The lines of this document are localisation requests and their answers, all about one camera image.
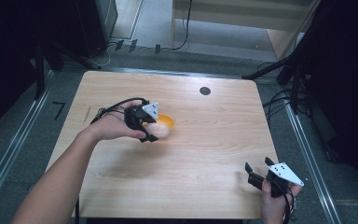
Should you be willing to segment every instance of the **wooden table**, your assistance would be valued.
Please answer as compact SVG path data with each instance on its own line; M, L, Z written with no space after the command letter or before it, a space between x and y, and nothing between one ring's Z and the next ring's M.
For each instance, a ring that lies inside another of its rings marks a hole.
M175 126L154 143L99 143L80 193L82 217L260 217L261 191L247 183L244 165L264 175L265 157L278 160L249 80L87 72L48 166L100 107L137 96L158 102Z

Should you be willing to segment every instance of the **gray floor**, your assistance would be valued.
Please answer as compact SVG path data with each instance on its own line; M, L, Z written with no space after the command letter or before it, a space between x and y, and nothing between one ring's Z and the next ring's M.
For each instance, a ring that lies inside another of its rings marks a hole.
M156 1L145 0L144 9L147 9L147 3L156 3ZM128 68L126 71L136 72L139 71L136 69L144 69L143 72L157 70L159 72L164 71L167 74L186 76L203 75L207 77L241 78L241 75L252 74L260 64L268 62L270 60L268 55L273 53L271 50L263 49L266 54L260 53L259 56L253 57L256 54L252 52L259 49L253 49L252 45L254 43L249 41L241 45L242 48L249 50L245 57L236 56L233 53L231 54L233 57L228 57L227 52L229 50L221 50L222 54L216 55L217 51L215 53L208 52L209 47L200 48L197 52L189 50L186 52L162 51L159 54L155 54L154 45L158 41L151 41L154 44L151 44L152 48L150 48L147 46L146 40L150 40L150 36L157 36L161 38L159 43L163 45L162 39L166 39L166 36L153 34L153 30L150 29L146 29L149 32L142 35L142 29L143 25L139 23L134 35L139 40L135 51L130 52L130 46L127 45L124 45L120 50L111 48L109 50L111 55L110 63L103 66L103 70L118 71L120 68ZM254 34L254 36L245 38L245 40L257 40L265 44L257 44L257 46L267 46L269 41L265 37L265 35ZM191 38L194 42L197 42L196 37L192 36ZM78 84L86 71L78 63L65 56L63 58L65 59L65 67L61 72L55 72L55 78L51 82L47 100L0 188L0 223L10 221L27 194L27 190L44 173L70 104L76 94ZM93 60L98 63L105 63L108 60L108 56L107 54L102 54ZM263 103L268 102L280 90L280 87L274 81L278 73L279 71L274 71L256 81ZM28 109L34 102L34 93L35 86L32 86L0 120L0 160L6 152L13 135L25 118ZM60 106L53 104L53 102L65 103L65 107L57 119L55 118ZM358 223L358 172L347 164L334 164L328 161L324 155L324 143L317 134L311 118L305 115L299 115L299 118L309 140L312 154L337 207L341 223ZM306 165L285 110L272 117L270 131L280 161L285 161L289 164L306 184L299 195L298 208L294 214L296 221L293 222L328 223L315 188L315 181L311 177L310 170ZM251 223L259 223L259 220L252 220Z
M265 29L192 20L188 27L188 39L179 51L264 62L277 60ZM171 29L172 0L144 0L131 40L137 39L140 47L171 48ZM175 20L174 46L180 47L185 39L186 21Z
M113 38L131 39L139 19L143 0L116 0L117 21Z

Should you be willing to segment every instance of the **wire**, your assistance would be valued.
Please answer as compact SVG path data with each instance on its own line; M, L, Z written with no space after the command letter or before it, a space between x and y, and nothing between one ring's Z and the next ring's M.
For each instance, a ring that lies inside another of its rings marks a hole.
M269 179L276 187L278 187L278 189L281 191L282 193L282 196L284 198L284 201L286 202L286 209L285 209L285 214L284 214L284 221L283 221L283 224L287 224L289 223L289 218L290 218L290 214L292 213L292 208L290 206L290 203L289 203L289 200L287 199L287 195L286 194L289 194L290 196L292 196L292 204L293 204L293 201L294 201L294 195L293 195L293 192L290 190L290 188L287 188L289 190L289 192L286 192L286 190L283 190L281 188L281 186L278 185L278 183L270 178Z
M286 102L286 103L282 103L280 105L277 105L275 107L272 107L273 104L275 104L276 102L279 102L281 100L290 100L291 97L290 96L283 96L281 98L278 98L278 99L275 99L277 96L279 96L280 94L286 92L286 91L291 91L291 90L284 90L284 91L279 91L278 93L276 93L269 102L266 102L263 104L263 108L267 107L268 106L268 112L266 113L266 117L267 117L267 124L268 124L268 127L270 128L270 119L272 116L278 114L280 111L282 111L287 105L290 104L290 102ZM309 114L308 113L308 110L307 111L303 111L299 108L300 105L307 105L306 103L304 103L304 101L307 99L307 97L304 97L304 98L297 98L297 111L302 113L302 114Z
M259 65L257 66L257 72L258 72L258 70L260 69L260 67L263 66L264 64L268 64L268 63L261 63L261 64L259 64Z
M93 63L93 64L95 64L95 65L97 65L97 66L105 66L105 65L108 65L108 64L110 64L110 53L109 53L109 49L110 48L112 48L114 45L111 45L111 46L109 46L107 49L106 49L106 54L107 54L107 56L108 56L108 61L107 61L107 63L96 63L96 62L94 62L92 59L90 59L90 58L86 58L88 61L90 61L91 63Z
M183 30L187 33L187 29L185 27L185 19L182 19L182 26L183 26ZM187 51L190 48L190 43L187 42L187 48L185 49L185 51Z
M118 107L118 106L121 106L122 104L125 104L127 102L130 102L130 101L135 101L135 100L140 100L142 101L142 103L147 103L146 99L144 98L141 98L141 97L134 97L134 98L130 98L130 99L127 99L127 100L123 100L115 105L112 105L108 108L101 108L99 111L98 111L98 114L97 116L95 116L95 118L92 120L91 124L94 123L95 121L97 121L98 119L100 119L103 115L109 113L109 112L112 112L112 111L116 111L115 108Z
M75 224L80 223L80 204L79 198L77 198L76 207L75 207Z
M112 110L111 112L118 112L118 113L120 113L120 114L124 114L123 111L119 111L119 110Z
M175 49L171 49L171 50L179 50L181 49L185 43L187 42L187 39L188 39L188 22L190 21L190 12L191 12L191 5L193 3L193 0L190 0L190 6L188 7L188 13L187 13L187 23L186 23L186 39L185 41L183 42L182 46L179 47L179 48L175 48Z

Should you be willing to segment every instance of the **finger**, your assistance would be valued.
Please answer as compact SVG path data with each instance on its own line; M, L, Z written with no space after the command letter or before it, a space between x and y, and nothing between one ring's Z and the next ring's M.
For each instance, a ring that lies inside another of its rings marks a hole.
M299 185L293 185L291 187L291 190L292 190L293 195L296 197L300 193L300 191L302 190L302 187L299 186Z
M129 102L124 103L124 104L122 104L120 106L122 106L123 108L128 108L128 107L131 107L133 105L139 105L139 102L137 102L137 101L129 101Z
M266 179L264 179L261 189L263 190L263 193L270 194L271 193L271 184Z
M138 130L130 130L127 134L128 137L131 138L137 138L137 139L142 139L142 138L146 138L146 134L142 131L138 131Z

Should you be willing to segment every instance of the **forearm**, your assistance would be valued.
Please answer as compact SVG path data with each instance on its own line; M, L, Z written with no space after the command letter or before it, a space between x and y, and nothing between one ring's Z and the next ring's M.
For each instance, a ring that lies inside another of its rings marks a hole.
M91 129L79 133L35 184L13 223L67 223L97 143Z

